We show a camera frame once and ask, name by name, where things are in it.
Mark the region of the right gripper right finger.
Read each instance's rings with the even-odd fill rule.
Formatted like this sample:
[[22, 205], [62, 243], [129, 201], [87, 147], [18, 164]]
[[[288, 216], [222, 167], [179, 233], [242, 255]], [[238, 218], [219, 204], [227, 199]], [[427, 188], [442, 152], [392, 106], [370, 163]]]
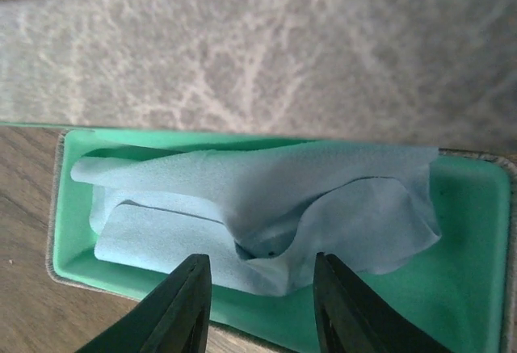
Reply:
[[318, 253], [313, 299], [321, 352], [448, 352], [334, 254]]

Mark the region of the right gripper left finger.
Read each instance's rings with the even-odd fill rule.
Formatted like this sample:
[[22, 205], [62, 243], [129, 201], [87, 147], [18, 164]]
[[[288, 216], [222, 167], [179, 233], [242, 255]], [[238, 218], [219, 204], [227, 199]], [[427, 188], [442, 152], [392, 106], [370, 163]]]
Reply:
[[80, 352], [205, 352], [212, 299], [210, 261], [192, 254]]

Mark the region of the light blue cloth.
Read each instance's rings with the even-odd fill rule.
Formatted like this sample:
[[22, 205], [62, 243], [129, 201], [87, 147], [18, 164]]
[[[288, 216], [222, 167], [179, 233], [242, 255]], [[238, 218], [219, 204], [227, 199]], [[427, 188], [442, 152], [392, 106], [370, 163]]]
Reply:
[[385, 274], [440, 240], [430, 197], [436, 148], [304, 143], [135, 161], [84, 157], [103, 261], [168, 273], [207, 254], [215, 284], [284, 296], [311, 284], [315, 256]]

